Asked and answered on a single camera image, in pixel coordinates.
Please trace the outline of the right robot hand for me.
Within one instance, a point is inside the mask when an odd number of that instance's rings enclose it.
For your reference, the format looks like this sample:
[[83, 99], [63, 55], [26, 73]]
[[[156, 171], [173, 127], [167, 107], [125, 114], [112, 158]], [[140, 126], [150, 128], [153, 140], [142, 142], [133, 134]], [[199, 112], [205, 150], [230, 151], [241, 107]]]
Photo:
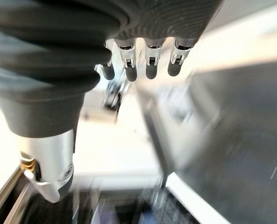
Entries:
[[73, 180], [72, 156], [85, 94], [114, 78], [114, 40], [128, 81], [137, 78], [135, 41], [145, 41], [153, 79], [162, 46], [174, 39], [176, 76], [222, 5], [220, 0], [0, 0], [0, 106], [21, 137], [21, 168], [56, 203]]

